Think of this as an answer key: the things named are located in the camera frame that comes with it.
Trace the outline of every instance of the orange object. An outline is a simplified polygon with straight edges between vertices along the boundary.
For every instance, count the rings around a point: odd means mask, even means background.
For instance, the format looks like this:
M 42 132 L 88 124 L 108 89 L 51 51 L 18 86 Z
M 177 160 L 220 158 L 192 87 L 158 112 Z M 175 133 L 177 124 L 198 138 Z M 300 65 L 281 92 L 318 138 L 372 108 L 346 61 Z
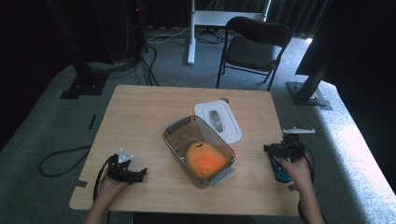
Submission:
M 206 142 L 192 144 L 187 150 L 186 160 L 190 169 L 202 179 L 208 179 L 228 161 L 215 147 Z

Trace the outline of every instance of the tripod base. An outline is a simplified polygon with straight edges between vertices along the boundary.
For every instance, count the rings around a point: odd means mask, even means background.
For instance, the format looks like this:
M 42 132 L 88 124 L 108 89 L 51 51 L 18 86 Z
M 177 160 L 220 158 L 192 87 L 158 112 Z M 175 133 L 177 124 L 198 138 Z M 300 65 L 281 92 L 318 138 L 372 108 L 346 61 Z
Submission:
M 314 94 L 306 100 L 299 94 L 301 87 L 304 85 L 303 82 L 287 82 L 286 85 L 288 86 L 293 102 L 296 105 L 317 105 L 321 110 L 332 110 L 332 106 L 329 101 L 323 99 L 319 89 L 317 89 Z
M 109 73 L 95 75 L 90 84 L 81 84 L 80 78 L 76 76 L 68 91 L 62 93 L 61 99 L 78 99 L 80 95 L 101 95 L 106 85 Z

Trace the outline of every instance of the handheld controller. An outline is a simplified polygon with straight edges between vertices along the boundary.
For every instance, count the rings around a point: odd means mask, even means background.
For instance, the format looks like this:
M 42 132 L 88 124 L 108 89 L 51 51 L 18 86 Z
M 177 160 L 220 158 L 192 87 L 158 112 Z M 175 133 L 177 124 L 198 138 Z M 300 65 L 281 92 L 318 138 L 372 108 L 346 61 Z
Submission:
M 140 172 L 129 171 L 128 167 L 131 164 L 131 158 L 134 155 L 124 151 L 120 148 L 120 155 L 114 154 L 110 156 L 105 164 L 103 164 L 102 169 L 99 171 L 98 176 L 96 177 L 95 187 L 93 190 L 93 200 L 95 201 L 97 196 L 97 191 L 99 188 L 100 178 L 102 177 L 102 173 L 108 164 L 107 176 L 112 178 L 117 182 L 126 182 L 128 185 L 132 185 L 133 183 L 142 182 L 143 177 L 145 176 L 148 168 L 141 170 Z
M 281 143 L 273 143 L 270 146 L 264 145 L 264 151 L 268 153 L 268 157 L 271 162 L 271 166 L 274 171 L 275 179 L 282 183 L 288 183 L 291 178 L 282 167 L 282 165 L 277 162 L 276 158 L 283 158 L 290 162 L 295 162 L 301 157 L 305 156 L 305 146 L 300 142 L 297 129 L 291 131 L 284 131 L 287 133 Z

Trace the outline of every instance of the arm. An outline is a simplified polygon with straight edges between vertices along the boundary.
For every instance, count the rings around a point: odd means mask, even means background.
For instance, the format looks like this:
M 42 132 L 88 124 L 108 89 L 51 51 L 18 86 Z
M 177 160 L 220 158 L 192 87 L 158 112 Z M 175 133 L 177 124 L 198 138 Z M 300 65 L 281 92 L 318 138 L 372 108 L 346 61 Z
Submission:
M 84 224 L 102 224 L 105 218 L 107 208 L 113 199 L 123 190 L 127 183 L 117 182 L 107 177 L 107 171 L 104 180 L 101 182 L 99 192 L 87 215 Z
M 305 158 L 301 157 L 296 162 L 288 162 L 280 158 L 276 160 L 285 168 L 296 185 L 300 194 L 301 208 L 309 223 L 324 223 Z

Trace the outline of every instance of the gray carpet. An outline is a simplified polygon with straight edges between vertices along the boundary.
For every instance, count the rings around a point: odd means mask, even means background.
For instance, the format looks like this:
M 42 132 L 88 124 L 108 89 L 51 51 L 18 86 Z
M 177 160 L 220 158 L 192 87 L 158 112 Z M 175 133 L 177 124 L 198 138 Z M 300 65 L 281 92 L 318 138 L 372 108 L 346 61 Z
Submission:
M 210 35 L 201 38 L 211 39 Z M 222 45 L 197 42 L 195 64 L 187 65 L 189 40 L 173 38 L 150 44 L 158 52 L 152 67 L 161 86 L 214 88 Z M 332 110 L 295 105 L 286 82 L 304 81 L 295 76 L 308 44 L 294 38 L 278 69 L 271 93 L 282 129 L 315 129 L 302 134 L 316 162 L 315 190 L 323 214 L 330 223 L 396 223 L 396 198 L 361 138 L 336 88 L 322 82 L 319 90 Z M 148 63 L 154 50 L 143 53 Z M 91 63 L 101 68 L 109 66 Z M 102 95 L 61 100 L 76 73 L 66 67 L 52 80 L 34 109 L 0 154 L 0 223 L 82 223 L 87 211 L 69 207 L 73 184 L 83 163 L 59 177 L 45 177 L 38 166 L 48 154 L 92 144 L 114 88 L 119 84 L 146 85 L 147 68 L 139 63 L 130 71 L 112 73 Z M 231 71 L 220 82 L 223 89 L 266 90 L 261 78 Z M 96 116 L 91 126 L 92 116 Z M 66 153 L 49 160 L 44 169 L 57 174 L 87 151 Z M 131 223 L 132 213 L 113 212 L 110 223 Z M 298 217 L 254 217 L 258 223 L 302 223 Z

